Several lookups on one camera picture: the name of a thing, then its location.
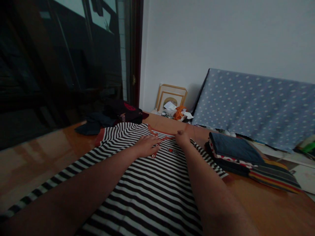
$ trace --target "hand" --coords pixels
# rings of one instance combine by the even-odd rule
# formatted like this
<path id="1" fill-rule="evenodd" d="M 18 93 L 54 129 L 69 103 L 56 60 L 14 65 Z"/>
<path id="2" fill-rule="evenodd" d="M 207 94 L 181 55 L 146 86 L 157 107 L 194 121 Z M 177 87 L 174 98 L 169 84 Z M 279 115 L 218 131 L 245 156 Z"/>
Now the hand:
<path id="1" fill-rule="evenodd" d="M 190 145 L 190 137 L 183 130 L 177 131 L 177 134 L 175 135 L 175 139 L 178 146 L 180 146 L 182 149 L 183 147 Z"/>
<path id="2" fill-rule="evenodd" d="M 136 157 L 147 157 L 161 149 L 160 146 L 152 147 L 155 144 L 159 144 L 162 141 L 153 135 L 142 136 L 138 142 L 133 146 Z"/>

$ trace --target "orange bag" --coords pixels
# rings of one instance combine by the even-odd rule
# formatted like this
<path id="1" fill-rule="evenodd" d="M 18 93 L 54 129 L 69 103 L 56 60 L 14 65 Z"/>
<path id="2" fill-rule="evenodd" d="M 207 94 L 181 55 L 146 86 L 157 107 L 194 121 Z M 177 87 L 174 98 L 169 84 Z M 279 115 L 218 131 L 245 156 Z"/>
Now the orange bag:
<path id="1" fill-rule="evenodd" d="M 174 120 L 180 120 L 184 115 L 181 113 L 183 109 L 187 109 L 184 106 L 179 106 L 176 108 L 177 112 L 174 114 Z"/>

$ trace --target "wooden table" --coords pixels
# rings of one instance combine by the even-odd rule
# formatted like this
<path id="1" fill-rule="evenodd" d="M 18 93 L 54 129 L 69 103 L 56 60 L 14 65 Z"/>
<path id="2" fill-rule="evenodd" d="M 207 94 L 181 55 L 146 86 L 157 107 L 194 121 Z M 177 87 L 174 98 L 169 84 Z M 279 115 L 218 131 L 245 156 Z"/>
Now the wooden table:
<path id="1" fill-rule="evenodd" d="M 185 130 L 200 146 L 209 130 L 150 114 L 152 128 L 176 133 Z M 3 212 L 47 179 L 94 148 L 96 136 L 77 134 L 75 124 L 0 152 L 0 211 Z M 228 188 L 244 205 L 262 235 L 315 235 L 315 203 L 293 194 L 231 174 Z"/>

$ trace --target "black bag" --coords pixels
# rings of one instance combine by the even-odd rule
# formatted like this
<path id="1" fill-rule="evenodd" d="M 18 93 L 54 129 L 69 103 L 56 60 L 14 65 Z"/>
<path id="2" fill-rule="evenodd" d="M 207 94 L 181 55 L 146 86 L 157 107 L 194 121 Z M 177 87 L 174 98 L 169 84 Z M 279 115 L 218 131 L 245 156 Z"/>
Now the black bag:
<path id="1" fill-rule="evenodd" d="M 103 114 L 112 119 L 120 119 L 122 122 L 136 121 L 134 123 L 137 124 L 142 122 L 142 110 L 120 99 L 107 98 Z"/>

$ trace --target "green object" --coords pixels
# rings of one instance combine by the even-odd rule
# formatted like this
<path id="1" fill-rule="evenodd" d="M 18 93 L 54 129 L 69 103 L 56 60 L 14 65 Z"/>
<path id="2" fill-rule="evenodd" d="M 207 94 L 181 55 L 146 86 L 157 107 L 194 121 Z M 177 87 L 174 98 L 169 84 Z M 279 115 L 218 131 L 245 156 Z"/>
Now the green object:
<path id="1" fill-rule="evenodd" d="M 302 149 L 303 152 L 310 152 L 315 148 L 315 142 L 307 144 L 306 147 Z"/>

